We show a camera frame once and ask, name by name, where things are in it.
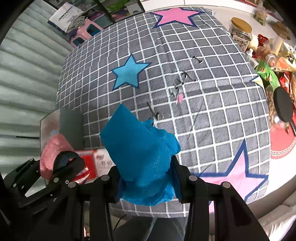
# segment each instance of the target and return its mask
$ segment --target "star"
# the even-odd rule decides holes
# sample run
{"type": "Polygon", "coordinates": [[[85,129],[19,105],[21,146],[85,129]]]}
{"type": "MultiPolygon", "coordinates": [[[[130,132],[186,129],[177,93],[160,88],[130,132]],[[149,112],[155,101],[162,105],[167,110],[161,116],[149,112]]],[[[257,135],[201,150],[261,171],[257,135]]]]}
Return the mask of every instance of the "star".
{"type": "MultiPolygon", "coordinates": [[[[244,139],[226,172],[203,173],[200,175],[200,178],[205,182],[218,185],[225,181],[231,183],[231,185],[246,202],[248,197],[266,182],[268,175],[249,173],[247,146],[246,140],[244,139]]],[[[209,206],[209,212],[214,212],[214,202],[211,202],[209,206]]]]}
{"type": "Polygon", "coordinates": [[[197,27],[191,17],[200,15],[201,13],[204,13],[204,11],[184,10],[181,7],[177,7],[151,13],[160,16],[158,22],[153,28],[174,22],[197,27]]]}
{"type": "Polygon", "coordinates": [[[136,63],[133,55],[131,54],[123,66],[112,69],[113,73],[117,75],[112,90],[124,84],[130,84],[139,88],[139,73],[143,71],[151,63],[136,63]]]}

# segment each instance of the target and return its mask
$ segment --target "gray pants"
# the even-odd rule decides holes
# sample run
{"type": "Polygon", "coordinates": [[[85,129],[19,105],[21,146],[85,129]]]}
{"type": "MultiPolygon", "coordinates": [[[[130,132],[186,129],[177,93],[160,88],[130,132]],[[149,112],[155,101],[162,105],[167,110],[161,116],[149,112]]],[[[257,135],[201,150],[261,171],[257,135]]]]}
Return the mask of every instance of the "gray pants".
{"type": "Polygon", "coordinates": [[[115,241],[183,241],[187,218],[135,217],[114,231],[115,241]]]}

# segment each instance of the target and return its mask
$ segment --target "pink star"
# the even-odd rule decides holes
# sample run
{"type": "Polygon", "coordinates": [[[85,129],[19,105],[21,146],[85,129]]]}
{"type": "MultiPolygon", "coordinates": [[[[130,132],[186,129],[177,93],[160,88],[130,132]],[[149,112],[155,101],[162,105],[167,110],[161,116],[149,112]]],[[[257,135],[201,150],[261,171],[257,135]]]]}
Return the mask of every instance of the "pink star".
{"type": "MultiPolygon", "coordinates": [[[[246,201],[268,179],[268,175],[250,174],[248,168],[246,141],[243,140],[233,162],[225,173],[204,173],[200,177],[205,182],[218,185],[225,181],[231,183],[239,195],[246,201]]],[[[214,212],[214,202],[211,202],[209,211],[210,213],[214,212]]]]}
{"type": "Polygon", "coordinates": [[[193,20],[191,19],[191,17],[199,15],[203,12],[204,11],[184,10],[181,7],[171,8],[168,10],[162,10],[157,12],[151,12],[154,15],[160,16],[158,22],[153,28],[157,28],[159,26],[162,26],[168,23],[173,23],[173,22],[197,27],[193,22],[193,20]]]}

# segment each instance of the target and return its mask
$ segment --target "blue fabric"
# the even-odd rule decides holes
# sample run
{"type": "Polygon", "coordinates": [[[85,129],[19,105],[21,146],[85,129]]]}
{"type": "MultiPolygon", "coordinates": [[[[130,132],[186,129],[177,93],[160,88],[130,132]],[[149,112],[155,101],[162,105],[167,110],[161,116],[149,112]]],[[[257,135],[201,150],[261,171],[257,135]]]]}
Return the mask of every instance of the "blue fabric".
{"type": "Polygon", "coordinates": [[[171,157],[181,148],[173,134],[140,122],[120,105],[101,131],[101,140],[126,181],[123,198],[154,206],[172,200],[171,157]]]}

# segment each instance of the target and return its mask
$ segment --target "black wire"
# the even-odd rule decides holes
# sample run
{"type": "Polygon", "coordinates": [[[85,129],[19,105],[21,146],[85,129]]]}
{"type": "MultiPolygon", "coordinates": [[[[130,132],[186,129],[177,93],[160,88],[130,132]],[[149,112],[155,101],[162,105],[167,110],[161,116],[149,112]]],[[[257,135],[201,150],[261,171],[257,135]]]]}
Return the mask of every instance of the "black wire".
{"type": "Polygon", "coordinates": [[[117,224],[115,225],[114,229],[113,229],[113,232],[115,231],[115,229],[117,228],[119,222],[121,219],[123,219],[127,214],[123,215],[118,221],[117,221],[117,224]]]}

